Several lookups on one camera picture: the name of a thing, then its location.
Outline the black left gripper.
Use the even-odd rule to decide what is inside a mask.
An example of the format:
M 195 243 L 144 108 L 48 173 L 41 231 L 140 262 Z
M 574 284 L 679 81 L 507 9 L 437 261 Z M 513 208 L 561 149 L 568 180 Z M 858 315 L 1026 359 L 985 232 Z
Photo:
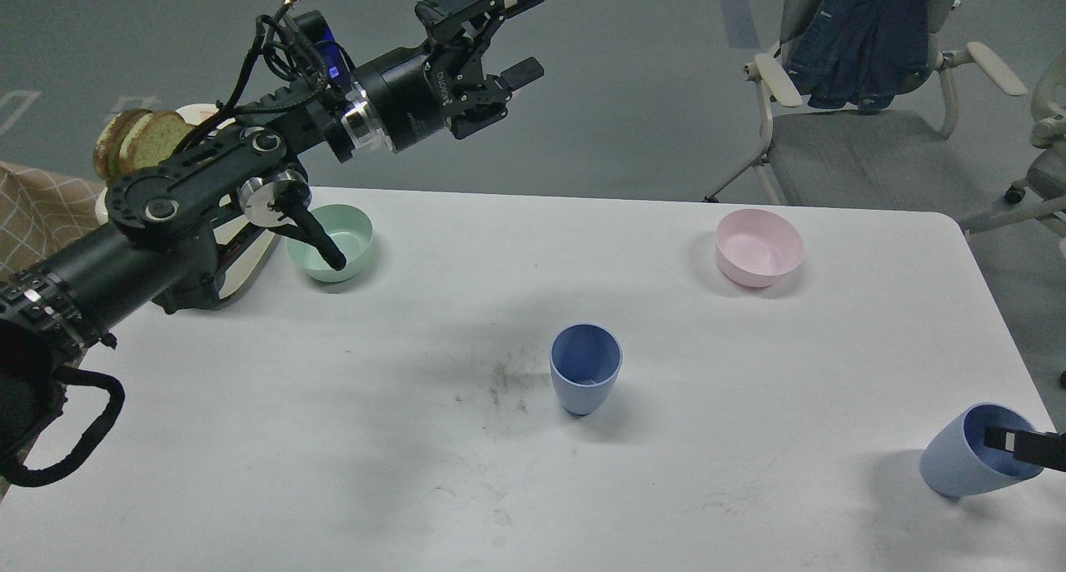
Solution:
M 514 94 L 545 69 L 526 58 L 483 82 L 479 51 L 500 26 L 545 0 L 420 0 L 415 15 L 427 39 L 358 65 L 354 80 L 373 108 L 389 150 L 400 153 L 449 127 L 468 138 L 506 119 Z

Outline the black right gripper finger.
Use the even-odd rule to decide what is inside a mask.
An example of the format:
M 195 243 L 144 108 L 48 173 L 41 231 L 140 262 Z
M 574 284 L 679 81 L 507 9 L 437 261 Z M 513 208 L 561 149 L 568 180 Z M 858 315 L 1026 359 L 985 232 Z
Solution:
M 1043 434 L 990 425 L 984 431 L 984 445 L 1010 453 L 1025 465 L 1065 472 L 1065 434 Z

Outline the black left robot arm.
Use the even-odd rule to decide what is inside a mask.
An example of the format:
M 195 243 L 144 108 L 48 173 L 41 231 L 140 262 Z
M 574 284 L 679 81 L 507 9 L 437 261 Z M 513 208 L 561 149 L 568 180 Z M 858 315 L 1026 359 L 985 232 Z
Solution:
M 507 19 L 544 0 L 421 0 L 426 40 L 351 63 L 316 11 L 282 0 L 256 21 L 235 89 L 169 154 L 107 187 L 102 226 L 2 284 L 2 477 L 64 480 L 122 414 L 117 378 L 77 367 L 115 347 L 112 329 L 145 303 L 167 313 L 223 303 L 225 273 L 264 231 L 304 243 L 332 269 L 348 264 L 310 214 L 301 154 L 327 144 L 399 153 L 448 131 L 467 138 L 506 119 L 517 89 L 542 78 L 534 58 L 487 73 Z

